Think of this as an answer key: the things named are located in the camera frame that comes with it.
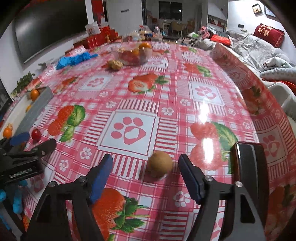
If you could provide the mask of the blue gloved hand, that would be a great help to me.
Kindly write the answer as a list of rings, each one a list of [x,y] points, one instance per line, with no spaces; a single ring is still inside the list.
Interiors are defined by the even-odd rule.
[[[26,180],[22,180],[1,189],[1,221],[17,238],[25,233],[21,213],[23,212],[22,190],[27,184]]]

